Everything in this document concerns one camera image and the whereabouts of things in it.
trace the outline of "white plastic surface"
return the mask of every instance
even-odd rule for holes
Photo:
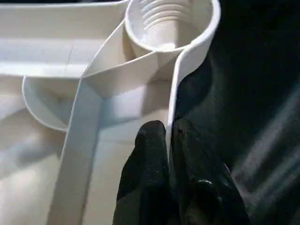
[[[7,32],[0,39],[0,74],[24,76],[26,106],[43,125],[67,131],[79,78],[122,20],[126,5],[2,8],[0,26]]]
[[[220,19],[217,0],[206,2],[207,27],[183,48],[152,52],[123,22],[99,50],[78,86],[48,225],[112,224],[120,173],[143,123],[165,124],[169,154],[177,87],[202,64]]]
[[[0,21],[7,29],[0,35],[6,49],[0,50],[0,79],[16,87],[24,76],[22,93],[34,118],[67,132],[46,223],[111,225],[120,173],[140,126],[162,121],[170,153],[177,87],[205,59],[219,3],[6,8],[0,18],[16,26]]]

